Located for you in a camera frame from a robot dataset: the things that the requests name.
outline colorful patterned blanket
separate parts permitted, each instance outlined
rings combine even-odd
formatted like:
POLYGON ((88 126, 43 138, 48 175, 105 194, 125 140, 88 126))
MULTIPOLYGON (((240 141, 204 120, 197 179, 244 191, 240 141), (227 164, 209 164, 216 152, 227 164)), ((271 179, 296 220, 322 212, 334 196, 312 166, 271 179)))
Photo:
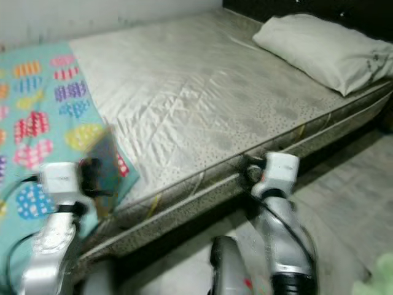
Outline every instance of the colorful patterned blanket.
MULTIPOLYGON (((0 55, 0 194, 44 162, 73 162, 104 128, 78 63, 67 44, 31 47, 0 55)), ((138 179, 118 149, 123 181, 118 202, 138 179)), ((40 184, 26 183, 7 200, 0 198, 0 271, 6 254, 24 236, 38 231, 54 202, 40 184)), ((97 225, 95 212, 84 219, 83 235, 97 225)), ((12 258, 15 284, 26 266, 31 243, 12 258)))

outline pillowcase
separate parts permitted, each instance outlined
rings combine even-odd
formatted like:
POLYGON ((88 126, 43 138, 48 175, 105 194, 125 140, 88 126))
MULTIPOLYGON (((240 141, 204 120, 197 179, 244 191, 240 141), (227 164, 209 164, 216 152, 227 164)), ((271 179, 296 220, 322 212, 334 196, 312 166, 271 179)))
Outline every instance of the pillowcase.
POLYGON ((393 44, 312 15, 273 17, 253 40, 344 96, 393 77, 393 44))

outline white mattress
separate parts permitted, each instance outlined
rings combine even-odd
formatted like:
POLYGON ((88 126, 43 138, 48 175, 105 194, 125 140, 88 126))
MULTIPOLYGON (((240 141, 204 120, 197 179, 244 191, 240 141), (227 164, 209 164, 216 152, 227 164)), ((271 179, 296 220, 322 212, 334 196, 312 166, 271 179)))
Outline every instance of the white mattress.
POLYGON ((141 174, 120 207, 344 106, 358 111, 391 87, 344 99, 255 46, 259 28, 219 10, 70 42, 99 112, 141 174))

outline mattress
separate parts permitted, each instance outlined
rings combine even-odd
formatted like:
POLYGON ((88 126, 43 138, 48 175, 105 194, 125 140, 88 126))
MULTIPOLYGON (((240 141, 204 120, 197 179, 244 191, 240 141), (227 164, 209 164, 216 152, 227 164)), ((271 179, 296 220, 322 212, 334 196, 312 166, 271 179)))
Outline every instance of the mattress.
MULTIPOLYGON (((215 186, 236 172, 239 154, 312 138, 294 150, 307 155, 328 142, 318 134, 370 107, 372 119, 388 100, 391 81, 346 98, 318 84, 252 43, 260 25, 218 10, 70 41, 141 175, 87 249, 215 186)), ((344 135, 334 130, 330 139, 344 135)))

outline bed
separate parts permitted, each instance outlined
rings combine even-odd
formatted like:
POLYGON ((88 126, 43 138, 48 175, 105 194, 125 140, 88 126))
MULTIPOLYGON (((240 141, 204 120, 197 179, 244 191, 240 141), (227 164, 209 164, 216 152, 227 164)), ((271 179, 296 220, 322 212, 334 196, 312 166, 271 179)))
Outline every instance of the bed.
POLYGON ((392 81, 343 98, 258 48, 260 25, 220 9, 69 42, 141 175, 87 240, 79 278, 239 194, 241 154, 305 157, 384 108, 392 81))

